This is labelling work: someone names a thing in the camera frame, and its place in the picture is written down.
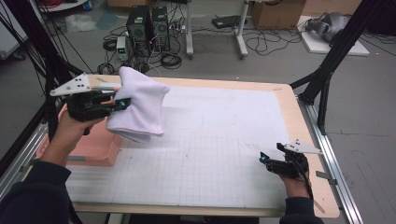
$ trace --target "black pole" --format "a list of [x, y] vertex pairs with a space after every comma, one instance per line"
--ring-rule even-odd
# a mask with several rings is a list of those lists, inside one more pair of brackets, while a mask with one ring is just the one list
[[52, 139], [58, 125], [58, 111], [55, 105], [56, 98], [50, 96], [50, 91], [57, 87], [56, 83], [64, 84], [73, 77], [35, 14], [31, 2], [28, 0], [4, 0], [4, 2], [43, 58], [46, 73], [46, 120], [49, 122], [49, 139]]
[[296, 89], [308, 83], [304, 92], [299, 94], [300, 100], [308, 105], [312, 105], [321, 92], [318, 126], [322, 134], [326, 134], [324, 124], [332, 74], [386, 1], [388, 0], [362, 0], [345, 29], [337, 36], [337, 40], [318, 70], [290, 84], [293, 89]]

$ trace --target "person's arm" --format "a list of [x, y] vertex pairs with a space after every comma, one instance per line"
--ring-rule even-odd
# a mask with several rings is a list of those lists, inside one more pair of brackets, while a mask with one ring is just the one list
[[70, 171], [67, 157], [86, 128], [100, 122], [79, 122], [63, 112], [56, 134], [26, 178], [11, 188], [0, 202], [3, 223], [69, 223], [69, 196], [65, 182]]
[[305, 183], [300, 179], [280, 177], [285, 183], [286, 212], [280, 220], [280, 224], [322, 224], [323, 221], [315, 216], [314, 202], [309, 198]]

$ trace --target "computer tower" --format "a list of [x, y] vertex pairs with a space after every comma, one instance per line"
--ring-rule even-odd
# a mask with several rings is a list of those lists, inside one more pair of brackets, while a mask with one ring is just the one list
[[154, 7], [152, 9], [152, 26], [155, 36], [155, 49], [169, 50], [169, 25], [166, 7]]
[[126, 28], [134, 54], [138, 57], [150, 56], [150, 41], [154, 37], [148, 6], [132, 6]]

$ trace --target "white grid board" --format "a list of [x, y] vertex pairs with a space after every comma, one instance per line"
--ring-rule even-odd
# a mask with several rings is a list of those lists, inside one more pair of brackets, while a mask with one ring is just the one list
[[69, 166], [72, 200], [284, 206], [283, 183], [259, 162], [260, 151], [283, 160], [276, 143], [289, 142], [273, 92], [172, 87], [163, 125], [148, 144], [124, 140], [114, 167]]

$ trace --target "metal table leg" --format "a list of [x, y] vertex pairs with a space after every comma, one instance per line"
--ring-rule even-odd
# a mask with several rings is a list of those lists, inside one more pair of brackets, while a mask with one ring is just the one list
[[186, 27], [186, 51], [189, 59], [192, 59], [194, 48], [192, 46], [192, 30], [191, 30], [191, 0], [187, 1], [187, 27]]
[[248, 50], [245, 45], [244, 38], [242, 37], [242, 32], [244, 31], [245, 19], [248, 13], [248, 2], [249, 1], [243, 2], [242, 11], [241, 11], [241, 20], [239, 22], [238, 29], [235, 30], [236, 41], [238, 42], [239, 48], [241, 49], [241, 59], [248, 56]]

